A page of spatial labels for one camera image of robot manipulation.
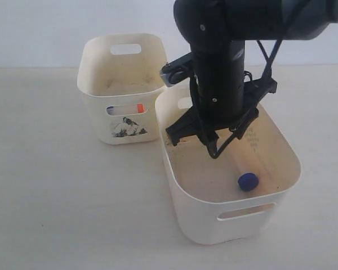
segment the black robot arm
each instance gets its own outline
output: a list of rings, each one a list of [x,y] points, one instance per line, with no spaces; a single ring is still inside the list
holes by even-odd
[[[276,92],[272,63],[282,41],[310,40],[338,23],[338,0],[176,0],[174,18],[191,52],[164,66],[161,76],[168,86],[190,78],[193,106],[166,131],[174,146],[196,135],[215,159],[242,138],[261,99]],[[267,65],[252,80],[244,70],[245,42],[255,40]],[[277,41],[270,56],[259,40]],[[232,135],[218,149],[216,131],[224,128]]]

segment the white plastic bin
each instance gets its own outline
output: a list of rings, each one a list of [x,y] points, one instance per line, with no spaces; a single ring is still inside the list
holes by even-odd
[[[211,245],[259,233],[284,195],[300,179],[301,165],[265,110],[217,159],[211,159],[197,137],[174,147],[165,129],[191,106],[183,86],[165,91],[156,100],[166,173],[183,233],[199,244]],[[230,132],[219,132],[220,142]],[[239,188],[238,178],[255,173],[259,185],[250,192]]]
[[[100,36],[85,45],[77,84],[101,141],[159,137],[154,104],[165,89],[159,71],[166,62],[162,41],[151,34]]]

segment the white table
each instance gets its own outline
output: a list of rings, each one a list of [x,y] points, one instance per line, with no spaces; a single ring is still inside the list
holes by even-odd
[[[338,66],[275,68],[263,105],[302,180],[263,234],[214,246],[181,233],[158,141],[99,142],[76,75],[0,70],[0,270],[338,269]]]

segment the white wall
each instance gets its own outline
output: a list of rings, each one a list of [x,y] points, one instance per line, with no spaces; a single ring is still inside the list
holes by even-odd
[[[176,29],[174,0],[0,0],[0,67],[78,66],[89,39],[147,32],[162,38],[170,60],[188,52]],[[255,43],[247,64],[262,64]],[[307,42],[286,42],[279,64],[337,64],[338,25]]]

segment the robotic arm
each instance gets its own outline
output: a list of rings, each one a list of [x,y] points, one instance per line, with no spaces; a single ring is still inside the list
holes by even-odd
[[[176,0],[174,18],[191,52],[161,76],[169,87],[190,78],[193,106],[166,131],[174,146],[197,136],[217,159],[241,140],[265,95],[276,92],[272,64],[283,40],[311,40],[338,23],[338,0]],[[260,40],[277,41],[270,56]],[[266,59],[257,80],[244,70],[246,41],[257,41]],[[216,131],[225,128],[232,135],[218,148]]]

